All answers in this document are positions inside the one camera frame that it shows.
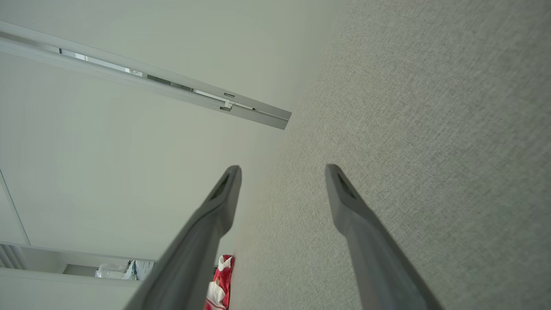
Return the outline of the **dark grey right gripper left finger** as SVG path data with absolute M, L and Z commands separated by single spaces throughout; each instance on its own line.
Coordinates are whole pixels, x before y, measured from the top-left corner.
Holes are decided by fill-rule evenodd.
M 127 310 L 202 310 L 219 241 L 232 227 L 241 188 L 241 168 L 228 167 L 153 271 Z

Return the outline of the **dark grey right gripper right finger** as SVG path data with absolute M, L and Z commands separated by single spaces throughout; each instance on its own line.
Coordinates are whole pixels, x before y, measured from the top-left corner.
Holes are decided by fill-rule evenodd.
M 390 233 L 342 169 L 325 167 L 333 223 L 347 241 L 365 310 L 440 310 L 435 298 Z

